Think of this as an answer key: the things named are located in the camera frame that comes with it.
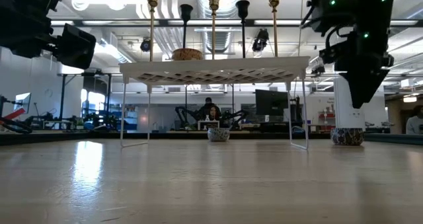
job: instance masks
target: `person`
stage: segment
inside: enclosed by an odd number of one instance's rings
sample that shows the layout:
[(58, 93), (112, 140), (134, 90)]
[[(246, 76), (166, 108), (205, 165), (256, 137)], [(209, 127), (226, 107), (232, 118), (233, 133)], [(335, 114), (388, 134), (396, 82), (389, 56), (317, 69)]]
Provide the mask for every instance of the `person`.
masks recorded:
[(418, 105), (413, 109), (412, 117), (407, 120), (406, 134), (407, 135), (420, 135), (423, 134), (423, 106)]
[(212, 102), (212, 98), (206, 98), (206, 103), (204, 104), (203, 107), (200, 108), (200, 111), (199, 111), (200, 115), (202, 117), (202, 120), (206, 119), (206, 115), (209, 115), (209, 119), (211, 119), (210, 118), (210, 111), (211, 111), (212, 108), (214, 108), (214, 110), (215, 110), (215, 115), (213, 116), (213, 118), (216, 119), (216, 120), (218, 120), (218, 118), (220, 118), (220, 116), (221, 116), (220, 108)]

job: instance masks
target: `computer monitor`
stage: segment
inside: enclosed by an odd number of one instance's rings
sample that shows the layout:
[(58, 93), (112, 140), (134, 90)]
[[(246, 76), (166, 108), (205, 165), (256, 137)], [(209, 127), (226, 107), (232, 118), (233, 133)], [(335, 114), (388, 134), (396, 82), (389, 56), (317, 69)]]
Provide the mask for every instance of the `computer monitor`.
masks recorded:
[(283, 116), (288, 108), (288, 93), (256, 89), (256, 114)]
[(31, 93), (18, 94), (15, 97), (15, 107), (14, 111), (23, 108), (25, 110), (24, 114), (29, 112), (29, 105), (31, 101)]

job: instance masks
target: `patterned pot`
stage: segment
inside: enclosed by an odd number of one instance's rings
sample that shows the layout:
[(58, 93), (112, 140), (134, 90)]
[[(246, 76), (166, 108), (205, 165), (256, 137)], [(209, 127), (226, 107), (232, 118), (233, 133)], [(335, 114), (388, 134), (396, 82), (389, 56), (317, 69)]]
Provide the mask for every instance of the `patterned pot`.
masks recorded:
[(332, 128), (330, 138), (335, 145), (361, 145), (364, 132), (362, 128)]
[(174, 50), (172, 53), (173, 60), (202, 60), (203, 53), (199, 50), (190, 48), (181, 48)]
[(209, 128), (207, 131), (209, 141), (227, 141), (229, 135), (229, 128)]

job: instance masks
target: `white shelf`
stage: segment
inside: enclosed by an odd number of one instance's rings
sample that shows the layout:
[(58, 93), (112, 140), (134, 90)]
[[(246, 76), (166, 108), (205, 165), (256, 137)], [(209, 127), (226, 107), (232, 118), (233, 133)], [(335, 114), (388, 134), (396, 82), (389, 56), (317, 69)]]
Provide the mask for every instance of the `white shelf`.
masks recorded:
[(281, 83), (293, 81), (309, 65), (309, 56), (250, 59), (137, 62), (120, 64), (131, 77), (146, 85), (222, 83)]

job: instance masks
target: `black candlestick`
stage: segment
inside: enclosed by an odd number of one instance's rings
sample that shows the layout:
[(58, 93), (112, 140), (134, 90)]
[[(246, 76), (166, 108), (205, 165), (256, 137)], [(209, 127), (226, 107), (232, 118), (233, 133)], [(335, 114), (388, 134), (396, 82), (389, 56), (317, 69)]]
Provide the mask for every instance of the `black candlestick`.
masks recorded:
[(250, 2), (240, 0), (235, 5), (238, 8), (238, 17), (241, 18), (241, 24), (243, 25), (243, 58), (245, 58), (245, 18), (249, 15)]
[(182, 43), (183, 48), (185, 48), (186, 44), (186, 25), (189, 20), (191, 20), (191, 12), (194, 8), (191, 5), (183, 4), (180, 6), (180, 17), (184, 21), (184, 40)]

